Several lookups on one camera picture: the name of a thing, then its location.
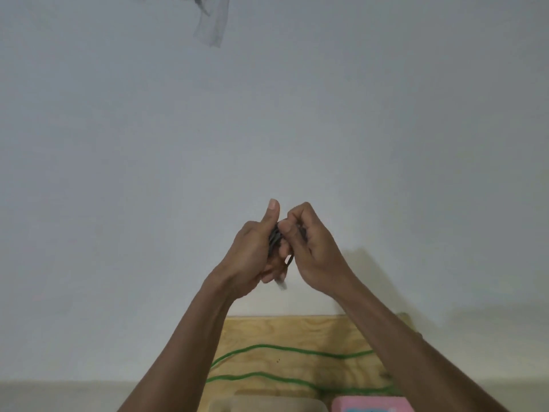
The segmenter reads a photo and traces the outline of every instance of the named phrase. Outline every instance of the white wall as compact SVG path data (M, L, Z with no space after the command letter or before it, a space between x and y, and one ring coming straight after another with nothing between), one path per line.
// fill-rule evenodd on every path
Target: white wall
M0 380L139 379L271 197L433 341L547 300L549 0L231 0L221 49L198 14L0 0ZM296 273L232 313L337 311Z

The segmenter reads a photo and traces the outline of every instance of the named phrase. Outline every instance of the skin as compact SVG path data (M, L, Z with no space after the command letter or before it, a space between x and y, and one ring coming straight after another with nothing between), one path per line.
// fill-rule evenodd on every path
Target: skin
M335 299L368 340L415 412L505 412L502 405L406 326L357 279L309 203L278 223L285 240L267 259L268 236L279 204L238 232L209 274L168 344L119 412L195 412L231 304L260 281L283 279L293 251L307 284ZM307 241L297 224L305 227Z

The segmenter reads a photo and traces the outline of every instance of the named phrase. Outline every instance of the right hand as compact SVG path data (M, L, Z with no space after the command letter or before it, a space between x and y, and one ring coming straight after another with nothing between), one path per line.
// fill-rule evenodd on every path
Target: right hand
M307 241L297 224L306 229ZM299 273L312 288L335 297L341 286L355 278L332 234L308 202L290 210L288 218L278 222L278 228L293 249Z

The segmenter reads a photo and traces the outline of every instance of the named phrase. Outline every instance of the left hand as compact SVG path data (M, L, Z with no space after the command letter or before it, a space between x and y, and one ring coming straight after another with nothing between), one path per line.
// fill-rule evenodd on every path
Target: left hand
M262 279L264 282L275 277L284 279L288 243L282 243L278 254L267 259L268 238L277 225L279 215L280 205L277 200L271 199L263 219L244 224L222 262L211 273L227 284L233 298L247 295Z

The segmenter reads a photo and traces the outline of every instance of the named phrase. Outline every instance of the hand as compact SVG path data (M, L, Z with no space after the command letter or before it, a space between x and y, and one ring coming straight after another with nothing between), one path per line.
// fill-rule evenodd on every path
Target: hand
M297 224L305 227L307 241ZM334 238L308 202L290 210L278 228L292 246L299 273L312 288L334 297L341 285L355 278Z
M261 222L244 224L222 262L211 273L217 282L229 287L234 299L250 293L263 277L285 276L283 256L276 254L267 259L269 234L279 214L278 201L271 199Z

